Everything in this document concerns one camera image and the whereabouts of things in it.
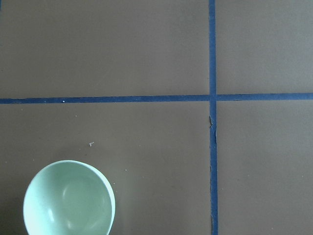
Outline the green bowl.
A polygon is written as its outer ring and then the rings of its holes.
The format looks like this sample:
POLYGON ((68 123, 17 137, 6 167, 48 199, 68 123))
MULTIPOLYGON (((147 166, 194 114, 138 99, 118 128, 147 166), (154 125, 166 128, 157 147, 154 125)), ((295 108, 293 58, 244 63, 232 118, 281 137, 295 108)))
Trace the green bowl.
POLYGON ((95 167, 73 160, 54 162, 31 180, 23 201, 29 235, 108 235, 115 196, 95 167))

